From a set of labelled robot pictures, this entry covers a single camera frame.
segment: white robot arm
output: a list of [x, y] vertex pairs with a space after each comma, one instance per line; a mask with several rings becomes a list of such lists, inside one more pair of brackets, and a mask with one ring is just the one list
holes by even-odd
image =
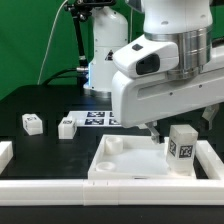
[[117, 51], [115, 118], [146, 124], [224, 101], [224, 46], [212, 48], [210, 0], [127, 1], [145, 13], [144, 35]]

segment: cable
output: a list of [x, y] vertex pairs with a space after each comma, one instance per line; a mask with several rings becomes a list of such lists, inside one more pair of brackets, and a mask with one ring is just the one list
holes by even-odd
[[46, 53], [45, 53], [45, 56], [44, 56], [44, 59], [43, 59], [42, 65], [41, 65], [40, 75], [39, 75], [39, 78], [38, 78], [37, 85], [40, 85], [40, 82], [41, 82], [41, 77], [43, 75], [44, 66], [45, 66], [45, 63], [46, 63], [46, 60], [47, 60], [47, 57], [48, 57], [48, 53], [49, 53], [51, 41], [52, 41], [52, 38], [53, 38], [53, 35], [54, 35], [54, 31], [55, 31], [55, 27], [56, 27], [56, 24], [57, 24], [57, 21], [58, 21], [59, 14], [61, 12], [61, 9], [63, 8], [63, 6], [65, 5], [65, 3], [67, 3], [67, 2], [68, 2], [68, 0], [65, 0], [61, 4], [61, 6], [59, 7], [59, 9], [57, 11], [57, 14], [55, 16], [54, 23], [53, 23], [53, 26], [52, 26], [52, 29], [51, 29], [51, 34], [50, 34], [50, 37], [49, 37], [49, 40], [48, 40], [48, 44], [47, 44]]
[[54, 79], [67, 79], [67, 78], [80, 78], [79, 76], [76, 75], [67, 75], [67, 76], [59, 76], [59, 77], [54, 77], [54, 78], [49, 78], [46, 81], [43, 82], [43, 86], [47, 86], [49, 82], [51, 82]]
[[130, 42], [132, 42], [132, 35], [133, 35], [133, 8], [131, 8], [131, 16], [130, 16]]
[[77, 70], [75, 68], [69, 68], [69, 69], [64, 69], [60, 72], [57, 72], [56, 74], [52, 75], [50, 78], [48, 78], [47, 80], [45, 80], [42, 85], [47, 85], [51, 80], [53, 79], [56, 79], [56, 78], [60, 78], [59, 76], [60, 75], [63, 75], [65, 73], [68, 73], [68, 72], [76, 72]]
[[220, 45], [224, 45], [224, 37], [219, 37], [219, 38], [214, 39], [212, 41], [212, 47], [213, 48], [218, 47]]

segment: black table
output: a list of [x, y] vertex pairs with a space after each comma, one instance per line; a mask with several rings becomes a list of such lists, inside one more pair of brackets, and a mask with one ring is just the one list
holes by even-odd
[[[111, 110], [109, 100], [82, 96], [75, 86], [24, 86], [0, 102], [0, 141], [13, 141], [14, 158], [1, 175], [8, 179], [86, 179], [103, 134], [149, 135], [138, 128], [78, 128], [73, 140], [58, 140], [57, 127], [71, 110]], [[171, 124], [193, 127], [201, 110], [159, 122], [164, 136]], [[44, 134], [28, 136], [22, 115], [36, 113]], [[223, 156], [223, 105], [211, 132], [203, 133]], [[200, 177], [204, 174], [197, 166]], [[223, 223], [224, 206], [42, 206], [1, 207], [0, 223]]]

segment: white cube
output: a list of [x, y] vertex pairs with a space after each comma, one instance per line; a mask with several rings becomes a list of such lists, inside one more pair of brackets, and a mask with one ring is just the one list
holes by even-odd
[[0, 143], [0, 174], [13, 157], [12, 142]]
[[193, 169], [198, 132], [190, 125], [173, 125], [166, 161], [172, 171], [190, 175]]
[[77, 125], [72, 117], [64, 117], [58, 126], [59, 139], [73, 139]]
[[23, 128], [29, 135], [38, 135], [43, 133], [42, 120], [36, 114], [24, 114]]

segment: white plastic part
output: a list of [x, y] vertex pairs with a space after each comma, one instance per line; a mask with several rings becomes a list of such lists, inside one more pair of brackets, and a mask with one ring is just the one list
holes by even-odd
[[128, 23], [124, 16], [109, 7], [93, 9], [94, 58], [89, 64], [89, 81], [84, 88], [111, 92], [117, 71], [113, 54], [128, 43]]
[[117, 72], [112, 82], [114, 117], [127, 128], [223, 102], [223, 73], [217, 69], [172, 82], [163, 73], [131, 79]]
[[192, 172], [197, 138], [198, 132], [190, 125], [171, 126], [166, 161], [173, 172]]
[[[115, 139], [119, 143], [123, 142], [122, 152], [108, 153], [108, 139]], [[190, 173], [172, 172], [166, 162], [165, 149], [167, 150], [167, 144], [155, 145], [147, 136], [104, 135], [88, 171], [88, 179], [196, 178], [193, 169]]]
[[142, 0], [142, 2], [144, 2], [146, 33], [185, 33], [212, 24], [210, 0]]
[[197, 142], [196, 156], [209, 179], [224, 180], [224, 164], [207, 141]]
[[123, 139], [119, 137], [106, 138], [106, 153], [110, 155], [117, 155], [123, 151]]
[[1, 181], [1, 206], [224, 205], [223, 180]]
[[13, 157], [12, 142], [0, 142], [0, 174]]
[[58, 125], [58, 137], [59, 139], [73, 139], [76, 130], [76, 120], [73, 117], [64, 117]]
[[22, 116], [23, 128], [29, 135], [43, 133], [43, 122], [36, 114], [24, 114]]
[[[139, 45], [140, 50], [134, 50], [133, 46]], [[131, 78], [141, 78], [144, 75], [136, 73], [136, 65], [145, 57], [157, 54], [160, 58], [159, 70], [146, 74], [152, 75], [173, 69], [179, 64], [178, 46], [174, 42], [150, 41], [144, 35], [123, 47], [114, 54], [114, 63], [118, 70]]]

